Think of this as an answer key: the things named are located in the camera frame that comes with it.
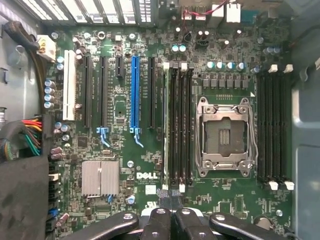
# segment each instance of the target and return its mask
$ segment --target screw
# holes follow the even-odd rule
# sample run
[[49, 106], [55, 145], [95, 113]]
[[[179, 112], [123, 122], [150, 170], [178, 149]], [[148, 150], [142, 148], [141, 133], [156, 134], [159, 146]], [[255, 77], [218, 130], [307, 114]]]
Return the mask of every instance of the screw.
[[157, 214], [165, 214], [166, 213], [166, 210], [160, 208], [156, 211]]
[[226, 219], [226, 217], [221, 214], [216, 215], [215, 218], [219, 221], [224, 221]]
[[130, 213], [128, 213], [128, 214], [125, 214], [124, 215], [124, 217], [123, 217], [123, 219], [133, 219], [134, 218], [134, 216], [132, 216]]
[[135, 164], [133, 161], [128, 161], [126, 165], [128, 166], [128, 168], [133, 168]]
[[284, 213], [283, 213], [280, 209], [278, 209], [278, 210], [275, 212], [275, 214], [276, 214], [278, 217], [282, 217], [282, 216], [284, 215]]
[[190, 214], [190, 210], [187, 209], [187, 208], [184, 208], [184, 209], [182, 209], [182, 213], [183, 213], [184, 215], [188, 215], [188, 214]]

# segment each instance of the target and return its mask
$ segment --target blue slot latch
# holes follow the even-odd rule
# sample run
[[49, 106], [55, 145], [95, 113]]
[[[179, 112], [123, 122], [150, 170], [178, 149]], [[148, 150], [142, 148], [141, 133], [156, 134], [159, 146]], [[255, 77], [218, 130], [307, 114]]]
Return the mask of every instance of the blue slot latch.
[[106, 145], [108, 148], [110, 148], [110, 143], [107, 140], [107, 134], [109, 133], [108, 127], [97, 127], [96, 133], [100, 134], [100, 140], [103, 145]]

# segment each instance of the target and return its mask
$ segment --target capacitor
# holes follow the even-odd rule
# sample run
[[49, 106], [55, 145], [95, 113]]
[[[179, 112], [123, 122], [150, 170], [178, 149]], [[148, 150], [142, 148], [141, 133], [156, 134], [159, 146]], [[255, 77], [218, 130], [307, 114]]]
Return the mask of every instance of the capacitor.
[[54, 128], [55, 129], [60, 129], [62, 127], [62, 123], [57, 121], [55, 124], [54, 124]]
[[136, 201], [135, 195], [130, 195], [130, 196], [126, 199], [126, 202], [127, 202], [129, 205], [135, 204], [135, 201]]
[[54, 81], [51, 81], [51, 80], [48, 80], [48, 79], [44, 81], [44, 85], [46, 87], [50, 87], [50, 88], [54, 88], [56, 86]]
[[178, 45], [173, 45], [172, 48], [171, 48], [171, 52], [176, 54], [178, 51], [179, 51]]
[[75, 50], [75, 54], [81, 55], [81, 56], [84, 55], [84, 53], [82, 52], [82, 50], [81, 50], [80, 48], [78, 48], [77, 50]]
[[80, 104], [80, 103], [76, 103], [75, 105], [74, 105], [74, 108], [75, 109], [82, 109], [82, 104]]
[[59, 71], [62, 71], [64, 68], [65, 66], [62, 63], [56, 65], [56, 69], [58, 69]]
[[70, 127], [69, 125], [64, 124], [64, 125], [61, 126], [60, 129], [61, 129], [61, 131], [62, 131], [63, 133], [66, 133], [66, 132], [69, 132], [69, 131], [70, 131], [71, 127]]
[[273, 47], [268, 46], [267, 48], [263, 49], [262, 52], [263, 52], [265, 55], [268, 55], [268, 54], [271, 54], [273, 50], [274, 50]]
[[236, 69], [241, 72], [245, 69], [245, 64], [243, 62], [239, 62], [237, 65], [236, 65]]
[[257, 73], [260, 72], [260, 67], [259, 66], [255, 66], [254, 68], [252, 68], [250, 70], [250, 72], [253, 73], [253, 74], [257, 74]]
[[128, 161], [127, 163], [126, 163], [126, 165], [128, 166], [128, 168], [133, 168], [134, 167], [134, 161]]
[[62, 148], [61, 147], [52, 148], [50, 153], [51, 154], [61, 154], [62, 153]]
[[77, 37], [73, 37], [72, 38], [72, 42], [77, 46], [80, 47], [81, 46], [81, 42], [79, 41], [79, 39]]
[[233, 39], [239, 38], [241, 34], [242, 34], [242, 31], [241, 31], [240, 29], [238, 29], [238, 30], [235, 31], [235, 33], [233, 34]]
[[130, 41], [136, 40], [136, 35], [135, 35], [134, 33], [130, 33], [130, 34], [129, 34], [129, 40], [130, 40]]
[[256, 41], [258, 42], [258, 44], [263, 44], [265, 39], [261, 36], [261, 37], [258, 37]]
[[216, 65], [215, 65], [215, 69], [216, 69], [217, 71], [220, 71], [220, 70], [222, 69], [222, 67], [223, 67], [222, 61], [218, 61], [218, 62], [216, 63]]
[[196, 34], [196, 39], [201, 39], [204, 35], [203, 31], [198, 31], [198, 33]]
[[61, 153], [52, 154], [52, 155], [50, 156], [50, 158], [51, 158], [52, 160], [59, 160], [59, 159], [62, 159], [62, 154], [61, 154]]
[[62, 141], [69, 141], [70, 140], [70, 136], [69, 136], [69, 134], [65, 134], [65, 135], [63, 135], [62, 136]]
[[181, 32], [181, 28], [180, 28], [180, 27], [176, 27], [176, 28], [175, 28], [175, 31], [174, 31], [174, 37], [175, 37], [175, 38], [178, 38], [180, 32]]
[[57, 62], [58, 64], [63, 64], [63, 63], [65, 62], [65, 58], [64, 58], [63, 56], [58, 56], [58, 57], [56, 58], [56, 62]]
[[274, 47], [274, 48], [272, 49], [271, 54], [272, 54], [272, 55], [277, 55], [277, 54], [279, 54], [280, 52], [281, 52], [280, 47]]
[[53, 102], [55, 100], [55, 97], [50, 94], [46, 94], [46, 95], [44, 95], [44, 100], [46, 102]]
[[228, 47], [229, 46], [229, 40], [225, 40], [224, 42], [222, 42], [222, 44], [221, 44], [221, 48], [222, 49], [225, 49], [226, 47]]
[[180, 52], [180, 53], [184, 53], [186, 50], [187, 50], [187, 48], [186, 48], [185, 45], [181, 45], [181, 46], [179, 47], [179, 52]]
[[53, 88], [47, 86], [47, 87], [44, 89], [44, 93], [45, 93], [45, 94], [54, 94], [54, 93], [55, 93], [55, 90], [54, 90]]
[[215, 67], [215, 64], [213, 61], [208, 61], [205, 67], [207, 70], [211, 71]]
[[85, 40], [89, 40], [89, 39], [91, 38], [91, 34], [88, 33], [88, 32], [85, 32], [85, 33], [83, 34], [83, 38], [84, 38]]
[[46, 101], [43, 106], [45, 109], [53, 109], [55, 105], [52, 102]]
[[228, 62], [226, 65], [225, 65], [225, 69], [228, 70], [228, 71], [231, 71], [234, 69], [234, 63], [233, 62]]
[[56, 222], [56, 227], [61, 227], [62, 225], [66, 224], [67, 220], [69, 219], [70, 215], [68, 213], [65, 213], [62, 215], [62, 217], [59, 218], [59, 220]]
[[205, 39], [207, 39], [207, 37], [209, 37], [209, 31], [204, 31], [204, 34], [203, 34], [203, 36], [202, 36], [202, 39], [203, 40], [205, 40]]

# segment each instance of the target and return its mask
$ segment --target black pcie slot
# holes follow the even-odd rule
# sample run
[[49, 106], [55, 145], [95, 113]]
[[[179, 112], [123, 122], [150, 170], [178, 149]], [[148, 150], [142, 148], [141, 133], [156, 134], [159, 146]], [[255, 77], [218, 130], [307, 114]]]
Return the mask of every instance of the black pcie slot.
[[156, 66], [155, 58], [148, 58], [148, 128], [155, 127], [155, 108], [156, 108]]
[[100, 126], [107, 126], [107, 112], [108, 112], [108, 58], [100, 57], [99, 69], [99, 99], [98, 99], [98, 124]]
[[115, 76], [118, 78], [124, 78], [125, 66], [124, 58], [122, 56], [115, 57]]
[[93, 62], [90, 55], [84, 57], [84, 84], [83, 84], [83, 126], [91, 128], [92, 118], [92, 91], [93, 91]]
[[258, 146], [258, 166], [257, 166], [257, 174], [258, 179], [261, 182], [266, 182], [265, 178], [265, 165], [266, 165], [266, 139], [265, 139], [265, 109], [266, 109], [266, 102], [265, 102], [265, 78], [262, 74], [257, 76], [257, 146]]
[[279, 180], [280, 177], [280, 163], [281, 163], [281, 157], [280, 157], [280, 111], [283, 108], [281, 106], [280, 102], [280, 82], [282, 81], [281, 76], [279, 73], [273, 73], [271, 75], [272, 80], [272, 112], [273, 112], [273, 121], [272, 121], [272, 127], [273, 127], [273, 153], [272, 153], [272, 176], [274, 179]]
[[192, 112], [192, 75], [194, 66], [189, 64], [189, 69], [185, 78], [185, 165], [186, 165], [186, 180], [188, 185], [192, 184], [192, 174], [191, 174], [191, 112]]

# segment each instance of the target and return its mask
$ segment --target short pcie slot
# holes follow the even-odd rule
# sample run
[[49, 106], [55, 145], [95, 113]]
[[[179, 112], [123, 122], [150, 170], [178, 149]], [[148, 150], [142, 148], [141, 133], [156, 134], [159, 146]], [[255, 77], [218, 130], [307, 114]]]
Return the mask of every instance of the short pcie slot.
[[156, 108], [156, 66], [155, 58], [148, 58], [148, 128], [155, 127], [155, 108]]
[[76, 104], [76, 53], [72, 50], [64, 51], [63, 72], [63, 108], [62, 119], [75, 120]]
[[144, 147], [140, 142], [139, 127], [139, 100], [140, 100], [140, 57], [132, 56], [131, 58], [131, 116], [130, 116], [130, 133], [134, 134], [135, 143]]
[[122, 56], [115, 57], [115, 76], [118, 78], [124, 78], [125, 66], [124, 58]]
[[272, 120], [272, 127], [273, 127], [273, 156], [272, 156], [272, 176], [274, 179], [279, 180], [280, 178], [280, 163], [283, 159], [281, 159], [280, 156], [280, 148], [285, 147], [281, 145], [280, 142], [280, 111], [281, 108], [281, 102], [280, 102], [280, 82], [281, 79], [281, 73], [273, 73], [271, 75], [272, 79], [272, 112], [273, 112], [273, 120]]
[[98, 99], [98, 124], [99, 126], [107, 126], [108, 111], [108, 58], [100, 57], [99, 69], [99, 99]]
[[84, 57], [84, 75], [83, 75], [83, 126], [91, 128], [92, 118], [92, 95], [93, 95], [93, 62], [90, 55]]

